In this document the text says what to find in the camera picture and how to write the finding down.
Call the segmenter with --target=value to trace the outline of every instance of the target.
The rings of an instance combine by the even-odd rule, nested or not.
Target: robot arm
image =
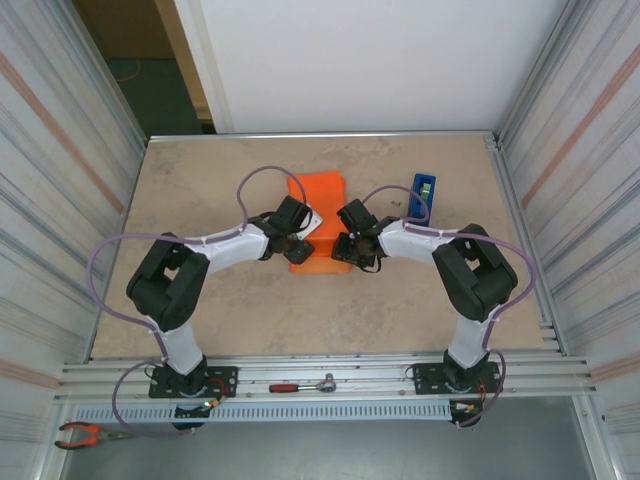
[[[360,200],[338,212],[349,233],[341,234],[333,258],[362,269],[384,257],[406,257],[437,267],[449,300],[458,312],[456,333],[444,354],[444,374],[455,390],[477,382],[487,362],[484,340],[493,313],[518,284],[515,272],[498,248],[488,242],[444,235],[455,232],[487,235],[471,224],[456,231],[405,225],[400,219],[380,221]],[[478,262],[472,268],[471,262]]]
[[[307,225],[301,228],[305,219]],[[204,381],[206,358],[195,341],[191,316],[206,278],[236,263],[268,260],[274,253],[302,263],[314,250],[304,238],[321,223],[311,208],[287,196],[275,212],[250,218],[244,229],[238,226],[188,239],[194,240],[189,244],[153,244],[131,278],[127,296],[157,326],[167,350],[171,383],[182,394],[197,394]]]

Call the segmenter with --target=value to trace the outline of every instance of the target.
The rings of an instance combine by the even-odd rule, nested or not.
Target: orange sponge
[[[307,202],[322,217],[322,225],[305,240],[315,247],[311,257],[302,265],[291,265],[293,273],[349,273],[351,265],[331,258],[331,251],[338,235],[346,232],[337,215],[346,203],[346,182],[340,172],[322,172],[296,175],[304,187]],[[298,184],[287,180],[289,194],[302,201]]]

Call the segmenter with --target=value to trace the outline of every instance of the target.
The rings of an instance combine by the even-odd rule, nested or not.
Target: wooden table
[[[396,136],[234,139],[203,136],[152,141],[143,163],[126,231],[171,231],[197,236],[240,222],[235,190],[261,165],[294,173],[340,170],[347,199],[375,187],[410,186],[416,172],[436,175],[432,227],[473,222],[489,234],[513,240],[510,220],[491,160],[478,136]],[[250,215],[273,210],[286,195],[285,177],[264,172],[243,192]],[[407,194],[385,191],[367,203],[378,218],[404,216]],[[107,303],[137,315],[125,287],[150,246],[121,246]],[[522,289],[526,267],[506,253]],[[210,277],[200,296],[194,329],[207,354],[347,353],[443,350],[456,312],[437,270],[406,259],[386,259],[379,274],[294,275],[287,261],[247,262]],[[504,315],[492,345],[541,347],[539,314],[532,296]],[[154,355],[144,328],[104,316],[94,356]]]

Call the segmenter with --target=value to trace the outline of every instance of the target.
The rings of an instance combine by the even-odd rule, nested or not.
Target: doorway
[[[145,135],[215,134],[173,0],[73,0]]]

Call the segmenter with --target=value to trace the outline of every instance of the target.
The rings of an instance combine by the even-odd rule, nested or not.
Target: dark floor
[[[67,461],[66,480],[594,478],[570,398],[501,399],[472,430],[441,421],[213,424],[194,436],[107,442]]]
[[[203,130],[175,60],[109,60],[138,123],[147,136],[198,135]]]

